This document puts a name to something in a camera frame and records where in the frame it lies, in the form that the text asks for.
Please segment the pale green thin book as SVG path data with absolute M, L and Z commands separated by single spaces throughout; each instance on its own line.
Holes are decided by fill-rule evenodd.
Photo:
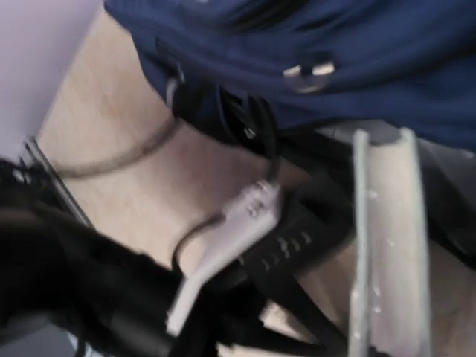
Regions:
M 349 356 L 431 356 L 427 218 L 409 129 L 373 145 L 353 136 L 356 269 Z

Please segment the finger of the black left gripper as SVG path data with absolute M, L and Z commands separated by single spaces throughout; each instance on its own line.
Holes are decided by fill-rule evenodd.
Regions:
M 346 336 L 317 307 L 297 279 L 284 276 L 277 280 L 265 278 L 256 283 L 268 298 L 289 312 L 311 336 L 317 338 L 325 353 L 345 353 Z

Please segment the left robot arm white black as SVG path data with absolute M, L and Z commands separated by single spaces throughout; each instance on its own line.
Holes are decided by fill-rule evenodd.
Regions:
M 102 235 L 59 204 L 39 166 L 1 161 L 1 341 L 37 315 L 77 336 L 77 355 L 216 356 L 241 345 L 342 356 L 346 335 L 296 274 L 330 255 L 352 227 L 338 189 L 316 175 L 285 196 L 280 224 L 201 288 L 183 330 L 166 329 L 186 274 Z

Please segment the navy blue student backpack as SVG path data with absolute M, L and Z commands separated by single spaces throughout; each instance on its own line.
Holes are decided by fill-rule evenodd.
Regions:
M 262 99 L 282 130 L 382 120 L 475 149 L 473 1 L 105 1 L 160 93 Z

